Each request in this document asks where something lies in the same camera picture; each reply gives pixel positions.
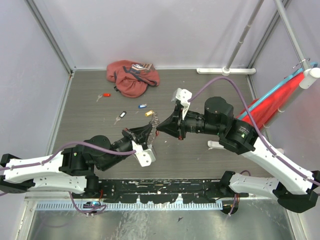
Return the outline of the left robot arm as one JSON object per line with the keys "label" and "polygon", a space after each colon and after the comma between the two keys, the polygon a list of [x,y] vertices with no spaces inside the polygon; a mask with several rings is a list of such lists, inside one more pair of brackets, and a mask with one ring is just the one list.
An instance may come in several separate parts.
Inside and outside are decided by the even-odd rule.
{"label": "left robot arm", "polygon": [[115,142],[96,135],[85,141],[67,143],[43,157],[21,159],[4,154],[0,160],[0,190],[5,194],[61,191],[95,198],[101,188],[95,170],[106,171],[129,156],[135,156],[142,167],[155,161],[149,140],[155,131],[150,123],[125,128],[122,138]]}

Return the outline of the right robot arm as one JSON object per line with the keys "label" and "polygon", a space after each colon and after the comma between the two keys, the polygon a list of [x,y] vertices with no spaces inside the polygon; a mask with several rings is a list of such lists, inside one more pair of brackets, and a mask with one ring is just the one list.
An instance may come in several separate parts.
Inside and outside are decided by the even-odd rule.
{"label": "right robot arm", "polygon": [[302,176],[286,164],[290,159],[264,144],[255,128],[234,117],[234,108],[222,97],[210,97],[204,103],[204,113],[187,111],[183,115],[180,100],[173,113],[157,126],[157,130],[183,140],[187,133],[218,136],[223,149],[243,156],[260,165],[272,176],[246,176],[226,171],[219,181],[219,191],[225,197],[235,194],[254,194],[276,200],[282,207],[303,213],[316,206],[318,194],[314,191],[320,181],[319,171],[302,170]]}

